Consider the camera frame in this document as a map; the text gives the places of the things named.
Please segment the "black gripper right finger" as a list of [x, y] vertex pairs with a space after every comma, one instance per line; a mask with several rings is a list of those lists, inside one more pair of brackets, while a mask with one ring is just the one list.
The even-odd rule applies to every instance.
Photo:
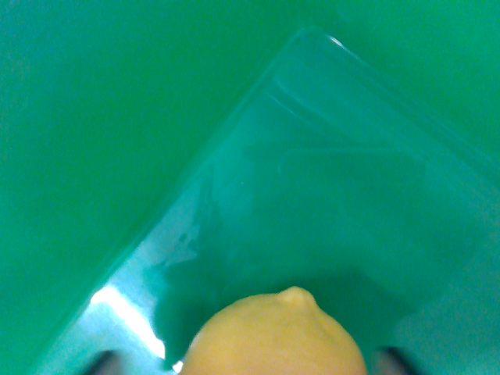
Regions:
[[378, 375], [422, 375], [424, 370], [403, 348], [380, 346], [373, 354], [373, 373]]

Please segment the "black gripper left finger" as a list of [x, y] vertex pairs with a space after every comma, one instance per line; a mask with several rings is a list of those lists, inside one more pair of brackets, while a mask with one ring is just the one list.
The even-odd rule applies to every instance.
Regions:
[[99, 352], [80, 371], [80, 375], [124, 375], [123, 354], [119, 350]]

